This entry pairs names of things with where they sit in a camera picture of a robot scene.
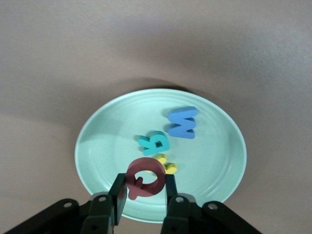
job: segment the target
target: metal screw head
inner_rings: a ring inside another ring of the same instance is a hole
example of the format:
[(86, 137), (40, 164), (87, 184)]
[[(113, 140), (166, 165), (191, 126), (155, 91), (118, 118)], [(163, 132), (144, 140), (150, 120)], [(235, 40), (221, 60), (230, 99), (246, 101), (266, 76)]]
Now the metal screw head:
[(210, 204), (208, 204), (208, 208), (209, 208), (210, 210), (216, 210), (216, 209), (218, 209), (218, 206), (215, 205), (214, 203), (210, 203)]
[(180, 202), (183, 202), (184, 199), (180, 196), (178, 196), (176, 199), (175, 199), (176, 202), (180, 203)]
[(63, 206), (64, 206), (64, 208), (71, 207), (72, 203), (71, 202), (66, 202)]
[(98, 201), (99, 201), (99, 202), (106, 201), (106, 197), (101, 196), (101, 197), (98, 199)]

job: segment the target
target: gray surface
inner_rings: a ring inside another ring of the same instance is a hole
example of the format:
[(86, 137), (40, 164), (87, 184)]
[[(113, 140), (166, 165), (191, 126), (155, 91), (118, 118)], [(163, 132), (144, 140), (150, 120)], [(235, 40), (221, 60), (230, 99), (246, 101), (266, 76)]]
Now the gray surface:
[[(88, 200), (74, 146), (98, 107), (180, 86), (245, 137), (226, 204), (265, 234), (310, 234), (311, 12), (310, 0), (0, 1), (0, 232)], [(124, 218), (116, 234), (160, 228)]]

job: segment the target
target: mint green plate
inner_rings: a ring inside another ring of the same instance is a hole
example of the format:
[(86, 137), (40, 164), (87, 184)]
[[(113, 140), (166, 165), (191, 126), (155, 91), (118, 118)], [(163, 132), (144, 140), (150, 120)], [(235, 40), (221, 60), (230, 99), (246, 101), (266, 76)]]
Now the mint green plate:
[[(169, 136), (170, 110), (195, 106), (195, 139)], [(202, 206), (224, 202), (239, 185), (246, 167), (246, 146), (235, 122), (218, 106), (197, 95), (173, 89), (148, 89), (120, 96), (98, 109), (83, 126), (75, 151), (79, 177), (90, 194), (108, 191), (117, 174), (144, 157), (139, 135), (163, 131), (170, 143), (164, 153), (177, 165), (179, 193), (191, 194)], [(140, 172), (144, 183), (155, 180)], [(162, 223), (166, 215), (165, 189), (152, 197), (127, 200), (123, 216)]]

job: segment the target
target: plate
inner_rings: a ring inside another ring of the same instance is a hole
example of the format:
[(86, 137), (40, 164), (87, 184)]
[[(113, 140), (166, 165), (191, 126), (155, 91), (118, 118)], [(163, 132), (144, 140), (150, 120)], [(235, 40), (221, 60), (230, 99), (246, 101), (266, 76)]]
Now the plate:
[[(171, 137), (168, 113), (194, 106), (195, 138)], [(163, 152), (175, 163), (179, 193), (191, 194), (199, 206), (212, 200), (224, 202), (239, 185), (246, 167), (246, 146), (235, 122), (212, 102), (174, 89), (140, 90), (120, 96), (98, 109), (83, 126), (76, 143), (78, 175), (90, 194), (108, 191), (117, 174), (144, 157), (137, 140), (153, 131), (166, 134), (170, 148)], [(139, 172), (144, 183), (153, 173)], [(166, 215), (165, 188), (151, 197), (127, 199), (123, 216), (162, 223)]]

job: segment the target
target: blue letter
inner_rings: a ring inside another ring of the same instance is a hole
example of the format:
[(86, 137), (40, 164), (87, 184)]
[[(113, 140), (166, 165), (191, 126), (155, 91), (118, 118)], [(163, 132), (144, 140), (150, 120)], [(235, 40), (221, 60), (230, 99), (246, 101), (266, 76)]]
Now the blue letter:
[(160, 131), (154, 131), (151, 134), (151, 138), (140, 136), (137, 142), (140, 146), (144, 147), (143, 154), (145, 156), (169, 150), (169, 141), (166, 135)]
[(195, 115), (197, 115), (197, 109), (193, 106), (172, 110), (168, 115), (168, 120), (174, 124), (169, 127), (169, 135), (193, 139), (195, 137), (193, 128), (196, 123), (192, 117)]

